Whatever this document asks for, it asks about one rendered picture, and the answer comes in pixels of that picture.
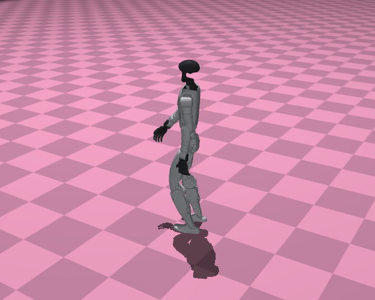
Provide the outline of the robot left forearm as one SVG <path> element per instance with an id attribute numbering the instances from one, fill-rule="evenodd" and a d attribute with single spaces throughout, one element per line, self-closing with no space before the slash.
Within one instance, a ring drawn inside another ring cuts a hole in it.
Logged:
<path id="1" fill-rule="evenodd" d="M 189 156 L 190 151 L 190 142 L 192 141 L 192 137 L 190 136 L 189 128 L 184 126 L 181 128 L 181 148 L 180 148 L 180 159 L 186 160 L 186 155 Z"/>

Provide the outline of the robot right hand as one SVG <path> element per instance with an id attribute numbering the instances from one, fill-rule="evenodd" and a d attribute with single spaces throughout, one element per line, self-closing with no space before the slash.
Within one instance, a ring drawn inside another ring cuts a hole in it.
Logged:
<path id="1" fill-rule="evenodd" d="M 154 137 L 153 137 L 153 139 L 157 142 L 157 140 L 158 140 L 158 142 L 159 142 L 159 138 L 161 137 L 161 142 L 162 142 L 162 139 L 163 139 L 163 136 L 164 136 L 164 134 L 167 132 L 167 130 L 168 129 L 170 129 L 170 127 L 168 127 L 167 125 L 168 125 L 168 123 L 169 123 L 169 120 L 167 120 L 165 123 L 164 123 L 164 125 L 163 126 L 160 126 L 159 128 L 157 128 L 155 131 L 154 131 Z M 155 138 L 156 137 L 156 138 Z"/>

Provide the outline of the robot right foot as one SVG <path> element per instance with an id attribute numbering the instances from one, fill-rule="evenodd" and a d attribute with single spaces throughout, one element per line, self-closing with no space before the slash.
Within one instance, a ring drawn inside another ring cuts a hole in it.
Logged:
<path id="1" fill-rule="evenodd" d="M 207 221 L 207 218 L 205 216 L 202 216 L 202 217 L 200 216 L 200 218 L 201 218 L 200 219 L 200 218 L 196 217 L 196 214 L 191 214 L 193 221 L 197 221 L 197 222 L 206 222 Z"/>

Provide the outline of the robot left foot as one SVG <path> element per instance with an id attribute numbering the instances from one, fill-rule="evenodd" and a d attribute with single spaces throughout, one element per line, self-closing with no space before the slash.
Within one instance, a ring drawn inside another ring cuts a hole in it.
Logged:
<path id="1" fill-rule="evenodd" d="M 190 227 L 190 225 L 187 225 L 187 224 L 174 224 L 173 228 L 182 233 L 191 233 L 191 234 L 200 233 L 200 229 L 197 226 L 194 226 L 194 229 L 189 229 L 188 226 Z"/>

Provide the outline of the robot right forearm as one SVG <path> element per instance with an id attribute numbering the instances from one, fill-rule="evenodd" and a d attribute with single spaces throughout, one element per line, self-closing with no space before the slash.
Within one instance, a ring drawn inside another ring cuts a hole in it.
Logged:
<path id="1" fill-rule="evenodd" d="M 176 112 L 173 113 L 173 115 L 171 115 L 169 119 L 167 120 L 169 120 L 169 123 L 167 124 L 167 126 L 170 128 L 173 127 L 175 123 L 177 123 L 177 121 L 179 120 L 178 108 L 176 109 Z"/>

